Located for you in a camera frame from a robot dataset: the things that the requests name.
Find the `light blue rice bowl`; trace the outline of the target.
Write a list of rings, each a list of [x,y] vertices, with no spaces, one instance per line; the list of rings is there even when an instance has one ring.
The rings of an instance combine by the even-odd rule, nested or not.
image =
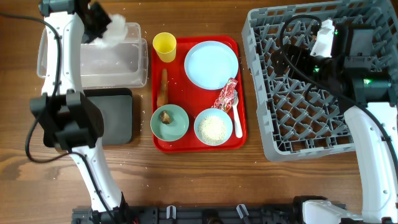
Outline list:
[[[229,115],[216,108],[208,108],[199,113],[193,127],[196,137],[207,146],[224,144],[233,132]]]

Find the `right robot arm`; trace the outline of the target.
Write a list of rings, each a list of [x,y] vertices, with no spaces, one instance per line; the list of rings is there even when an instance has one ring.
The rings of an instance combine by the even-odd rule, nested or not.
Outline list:
[[[328,56],[287,44],[272,53],[276,74],[328,91],[337,101],[353,138],[361,176],[364,223],[397,223],[397,98],[391,77],[371,69],[360,47],[332,47]]]

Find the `black waste tray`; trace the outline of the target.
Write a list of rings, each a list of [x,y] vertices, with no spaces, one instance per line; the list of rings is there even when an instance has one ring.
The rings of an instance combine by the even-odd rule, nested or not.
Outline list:
[[[44,145],[66,151],[74,147],[127,144],[132,140],[133,97],[128,88],[69,92],[30,101],[44,130]]]

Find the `clear plastic waste bin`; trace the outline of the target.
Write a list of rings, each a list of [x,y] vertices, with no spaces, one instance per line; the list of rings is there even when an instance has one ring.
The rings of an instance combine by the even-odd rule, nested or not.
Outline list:
[[[147,81],[147,43],[138,23],[126,23],[126,38],[108,49],[82,44],[84,25],[78,16],[54,14],[45,18],[37,74],[44,78],[42,93],[64,95],[87,88],[135,88]]]

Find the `light blue plate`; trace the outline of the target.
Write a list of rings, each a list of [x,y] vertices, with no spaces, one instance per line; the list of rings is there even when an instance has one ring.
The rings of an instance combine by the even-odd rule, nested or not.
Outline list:
[[[218,41],[204,41],[193,46],[184,60],[188,79],[205,90],[223,88],[230,78],[236,78],[238,58],[231,47]]]

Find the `white napkin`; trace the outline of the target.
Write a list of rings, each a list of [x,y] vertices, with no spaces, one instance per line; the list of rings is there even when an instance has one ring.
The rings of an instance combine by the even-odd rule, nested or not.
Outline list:
[[[115,47],[121,43],[127,36],[128,28],[126,18],[120,14],[110,14],[111,22],[107,25],[107,30],[102,38],[96,38],[93,44],[100,49]]]

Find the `green bowl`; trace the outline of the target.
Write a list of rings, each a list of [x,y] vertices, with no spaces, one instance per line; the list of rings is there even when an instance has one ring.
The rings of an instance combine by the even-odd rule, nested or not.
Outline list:
[[[160,115],[166,111],[171,123],[161,122]],[[189,117],[185,110],[178,105],[164,105],[156,109],[150,120],[150,127],[155,137],[162,141],[172,142],[182,138],[189,128]]]

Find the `brown food scrap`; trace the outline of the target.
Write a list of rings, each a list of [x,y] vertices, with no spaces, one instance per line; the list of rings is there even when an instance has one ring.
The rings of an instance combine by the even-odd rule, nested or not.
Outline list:
[[[163,124],[170,124],[172,122],[172,120],[166,110],[163,110],[160,113],[159,118]]]

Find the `red snack wrapper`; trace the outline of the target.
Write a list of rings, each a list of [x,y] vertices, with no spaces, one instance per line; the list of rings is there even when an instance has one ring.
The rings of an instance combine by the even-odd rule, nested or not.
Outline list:
[[[222,88],[219,96],[213,103],[212,108],[216,108],[228,113],[234,102],[234,91],[237,84],[237,80],[230,78]]]

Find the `orange carrot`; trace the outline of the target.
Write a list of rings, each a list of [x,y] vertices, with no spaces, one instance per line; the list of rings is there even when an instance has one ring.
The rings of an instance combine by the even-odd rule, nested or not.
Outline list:
[[[161,107],[168,103],[168,78],[167,78],[167,70],[164,68],[162,70],[162,78],[160,84],[160,90],[157,97],[157,107]]]

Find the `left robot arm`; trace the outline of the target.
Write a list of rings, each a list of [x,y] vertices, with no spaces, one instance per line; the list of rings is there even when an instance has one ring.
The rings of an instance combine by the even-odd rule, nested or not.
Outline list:
[[[30,101],[34,124],[44,130],[48,147],[58,147],[78,167],[91,197],[92,223],[129,223],[129,206],[116,185],[103,152],[104,121],[84,94],[81,44],[102,37],[111,19],[90,1],[41,1],[47,31],[47,67],[42,95]]]

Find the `red serving tray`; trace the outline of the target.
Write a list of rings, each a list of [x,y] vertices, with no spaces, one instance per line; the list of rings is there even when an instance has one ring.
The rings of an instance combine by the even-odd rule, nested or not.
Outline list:
[[[219,151],[237,149],[246,142],[248,132],[244,105],[244,91],[242,84],[242,75],[237,74],[238,84],[236,90],[238,92],[238,114],[243,129],[243,136],[237,138],[235,134],[220,146],[207,146],[202,143],[194,133],[194,120],[205,109],[213,105],[219,90],[204,90],[194,85],[187,77],[184,69],[184,60],[188,51],[196,44],[208,40],[213,40],[226,44],[235,55],[239,55],[239,47],[234,39],[227,35],[202,36],[202,37],[178,37],[177,38],[177,56],[171,63],[164,63],[160,60],[155,52],[151,50],[151,72],[152,72],[152,110],[155,111],[157,106],[157,97],[160,90],[162,70],[166,69],[168,74],[168,103],[182,107],[188,114],[190,125],[187,133],[179,140],[173,142],[162,141],[157,137],[153,137],[154,146],[164,153],[178,152],[197,152],[197,151]]]

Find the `white rice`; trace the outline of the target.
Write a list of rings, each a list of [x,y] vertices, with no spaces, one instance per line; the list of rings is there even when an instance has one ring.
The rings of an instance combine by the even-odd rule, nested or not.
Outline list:
[[[201,140],[207,145],[219,145],[226,136],[226,125],[224,121],[215,115],[206,116],[198,125]]]

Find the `white plastic spoon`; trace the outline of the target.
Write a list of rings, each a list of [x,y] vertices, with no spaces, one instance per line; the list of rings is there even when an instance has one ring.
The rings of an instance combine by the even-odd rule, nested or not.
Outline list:
[[[232,109],[233,109],[233,114],[234,114],[235,135],[237,138],[242,138],[243,130],[241,127],[240,117],[239,117],[239,113],[238,113],[238,103],[239,103],[238,92],[236,90],[234,90],[234,101],[233,101]]]

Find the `yellow plastic cup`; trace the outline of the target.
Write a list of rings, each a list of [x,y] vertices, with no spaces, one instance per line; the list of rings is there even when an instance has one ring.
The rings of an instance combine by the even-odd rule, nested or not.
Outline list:
[[[176,58],[177,40],[171,33],[157,34],[152,41],[152,46],[161,61],[170,63]]]

